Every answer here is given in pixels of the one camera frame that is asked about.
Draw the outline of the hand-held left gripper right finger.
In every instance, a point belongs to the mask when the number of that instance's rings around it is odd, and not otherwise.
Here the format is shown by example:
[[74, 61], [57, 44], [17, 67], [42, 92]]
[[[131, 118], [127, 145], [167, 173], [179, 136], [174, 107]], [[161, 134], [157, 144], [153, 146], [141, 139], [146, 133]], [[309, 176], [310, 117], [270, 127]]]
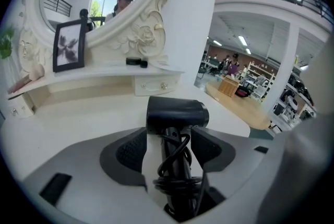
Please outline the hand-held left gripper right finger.
[[263, 199], [277, 174], [284, 143], [284, 134], [265, 140], [203, 127], [191, 130], [191, 149], [212, 199]]

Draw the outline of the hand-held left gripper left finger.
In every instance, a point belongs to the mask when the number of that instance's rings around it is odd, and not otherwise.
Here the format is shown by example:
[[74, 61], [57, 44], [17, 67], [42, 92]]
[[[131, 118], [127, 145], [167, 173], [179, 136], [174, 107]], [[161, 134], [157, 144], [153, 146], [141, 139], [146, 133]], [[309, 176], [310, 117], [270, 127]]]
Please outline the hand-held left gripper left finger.
[[81, 141], [30, 173], [22, 185], [54, 221], [165, 221], [147, 193], [144, 127]]

